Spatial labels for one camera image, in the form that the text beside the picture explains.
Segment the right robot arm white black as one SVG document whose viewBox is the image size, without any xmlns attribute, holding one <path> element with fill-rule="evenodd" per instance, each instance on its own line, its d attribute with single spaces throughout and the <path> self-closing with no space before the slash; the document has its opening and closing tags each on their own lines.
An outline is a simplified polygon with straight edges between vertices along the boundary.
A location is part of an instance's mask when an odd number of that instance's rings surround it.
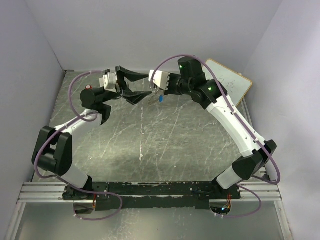
<svg viewBox="0 0 320 240">
<path fill-rule="evenodd" d="M 229 194 L 230 187 L 249 180 L 266 164 L 273 163 L 272 155 L 277 145 L 254 130 L 205 62 L 191 55 L 180 55 L 178 65 L 179 74 L 157 71 L 149 81 L 161 89 L 162 95 L 190 96 L 224 127 L 235 142 L 240 158 L 212 181 L 213 195 L 223 199 Z"/>
</svg>

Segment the blue key tag with key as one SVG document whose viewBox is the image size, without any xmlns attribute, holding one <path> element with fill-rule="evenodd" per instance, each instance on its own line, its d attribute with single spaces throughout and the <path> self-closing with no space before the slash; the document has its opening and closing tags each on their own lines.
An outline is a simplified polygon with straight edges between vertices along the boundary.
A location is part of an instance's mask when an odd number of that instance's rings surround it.
<svg viewBox="0 0 320 240">
<path fill-rule="evenodd" d="M 162 103 L 164 101 L 164 95 L 161 94 L 158 98 L 158 101 Z"/>
</svg>

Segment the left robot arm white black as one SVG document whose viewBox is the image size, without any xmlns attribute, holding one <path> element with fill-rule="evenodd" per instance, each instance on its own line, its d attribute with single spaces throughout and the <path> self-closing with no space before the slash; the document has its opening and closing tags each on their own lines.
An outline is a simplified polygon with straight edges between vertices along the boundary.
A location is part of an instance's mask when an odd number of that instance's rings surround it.
<svg viewBox="0 0 320 240">
<path fill-rule="evenodd" d="M 32 156 L 35 174 L 41 179 L 39 170 L 49 173 L 48 178 L 56 177 L 75 189 L 81 199 L 89 199 L 94 192 L 92 178 L 73 163 L 73 153 L 80 137 L 88 134 L 108 121 L 112 107 L 106 103 L 111 100 L 124 99 L 136 105 L 151 91 L 132 91 L 127 81 L 136 82 L 148 78 L 146 73 L 130 71 L 116 66 L 115 71 L 103 71 L 99 87 L 87 85 L 80 93 L 81 105 L 84 108 L 78 113 L 72 105 L 75 117 L 56 127 L 45 126 L 39 131 Z"/>
</svg>

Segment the metal disc keyring holder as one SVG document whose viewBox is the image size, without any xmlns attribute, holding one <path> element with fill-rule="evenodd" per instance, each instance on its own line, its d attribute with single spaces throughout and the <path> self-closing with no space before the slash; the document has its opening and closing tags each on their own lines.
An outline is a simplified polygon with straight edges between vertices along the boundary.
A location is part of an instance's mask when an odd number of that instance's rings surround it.
<svg viewBox="0 0 320 240">
<path fill-rule="evenodd" d="M 159 87 L 155 88 L 152 91 L 152 94 L 150 95 L 150 98 L 148 100 L 148 105 L 151 106 L 153 104 L 159 103 L 159 96 L 163 95 L 163 90 Z"/>
</svg>

